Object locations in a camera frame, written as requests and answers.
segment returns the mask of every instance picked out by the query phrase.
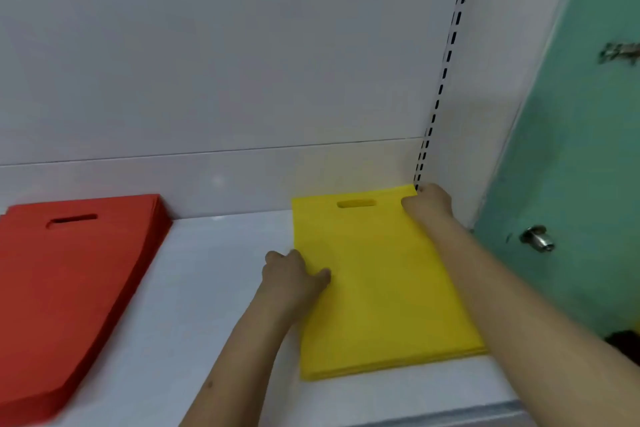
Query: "red bag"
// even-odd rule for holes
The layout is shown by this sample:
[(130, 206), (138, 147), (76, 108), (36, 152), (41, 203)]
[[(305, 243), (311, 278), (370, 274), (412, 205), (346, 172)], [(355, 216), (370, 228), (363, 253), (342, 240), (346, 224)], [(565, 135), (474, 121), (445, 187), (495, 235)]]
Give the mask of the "red bag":
[(9, 208), (0, 219), (0, 427), (65, 406), (171, 224), (156, 194)]

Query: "stack of yellow bags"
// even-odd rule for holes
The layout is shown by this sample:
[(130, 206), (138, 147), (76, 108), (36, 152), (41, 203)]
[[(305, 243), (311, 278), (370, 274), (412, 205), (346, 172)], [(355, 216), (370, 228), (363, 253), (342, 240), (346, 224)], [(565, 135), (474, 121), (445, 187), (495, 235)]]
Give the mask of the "stack of yellow bags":
[(301, 338), (305, 380), (485, 351), (431, 241), (404, 213), (413, 186), (292, 202), (295, 246), (332, 283)]

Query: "green door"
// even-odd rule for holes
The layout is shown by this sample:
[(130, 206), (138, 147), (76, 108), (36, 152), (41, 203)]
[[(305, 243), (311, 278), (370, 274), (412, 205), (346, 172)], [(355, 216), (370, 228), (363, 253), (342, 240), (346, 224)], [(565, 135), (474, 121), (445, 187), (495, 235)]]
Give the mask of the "green door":
[(598, 64), (607, 42), (640, 42), (640, 0), (571, 0), (475, 231), (600, 335), (640, 318), (640, 62)]

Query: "person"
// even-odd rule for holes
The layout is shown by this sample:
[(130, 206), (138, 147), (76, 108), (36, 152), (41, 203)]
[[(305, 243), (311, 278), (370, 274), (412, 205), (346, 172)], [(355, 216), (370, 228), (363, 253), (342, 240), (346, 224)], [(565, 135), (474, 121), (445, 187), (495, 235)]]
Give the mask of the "person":
[[(571, 321), (454, 219), (430, 184), (404, 210), (433, 241), (484, 342), (539, 427), (640, 425), (640, 368)], [(285, 334), (330, 283), (300, 253), (269, 252), (262, 283), (231, 333), (182, 427), (253, 427)]]

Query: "metal knob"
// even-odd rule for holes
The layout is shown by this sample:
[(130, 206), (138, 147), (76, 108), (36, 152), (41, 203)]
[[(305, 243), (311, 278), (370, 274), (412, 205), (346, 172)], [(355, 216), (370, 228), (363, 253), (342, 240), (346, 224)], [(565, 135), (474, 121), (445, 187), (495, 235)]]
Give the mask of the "metal knob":
[(522, 243), (528, 243), (534, 250), (540, 253), (552, 252), (554, 248), (556, 248), (556, 244), (551, 237), (547, 235), (547, 227), (544, 225), (527, 228), (522, 235), (520, 235), (520, 241)]

